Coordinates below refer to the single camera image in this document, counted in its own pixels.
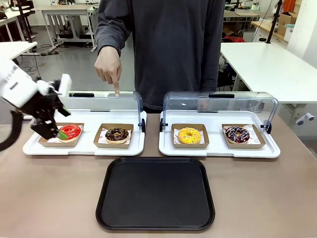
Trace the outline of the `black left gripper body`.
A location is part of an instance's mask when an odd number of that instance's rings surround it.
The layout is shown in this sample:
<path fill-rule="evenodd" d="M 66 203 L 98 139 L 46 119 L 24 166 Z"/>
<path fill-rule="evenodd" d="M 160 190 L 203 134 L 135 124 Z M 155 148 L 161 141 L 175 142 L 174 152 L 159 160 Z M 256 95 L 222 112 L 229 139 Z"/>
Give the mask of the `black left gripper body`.
<path fill-rule="evenodd" d="M 61 79 L 50 82 L 38 79 L 35 85 L 35 94 L 21 107 L 21 112 L 43 121 L 53 121 L 56 110 L 64 116 L 65 107 L 59 98 Z"/>

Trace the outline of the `person's right hand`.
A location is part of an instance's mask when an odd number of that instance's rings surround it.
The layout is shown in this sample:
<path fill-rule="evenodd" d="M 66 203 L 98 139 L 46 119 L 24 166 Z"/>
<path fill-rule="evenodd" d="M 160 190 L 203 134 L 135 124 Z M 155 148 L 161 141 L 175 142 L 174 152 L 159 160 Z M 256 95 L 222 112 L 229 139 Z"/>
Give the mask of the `person's right hand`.
<path fill-rule="evenodd" d="M 119 80 L 121 77 L 122 67 L 117 50 L 111 46 L 103 47 L 99 51 L 94 66 L 101 81 L 113 85 L 115 96 L 119 96 Z"/>

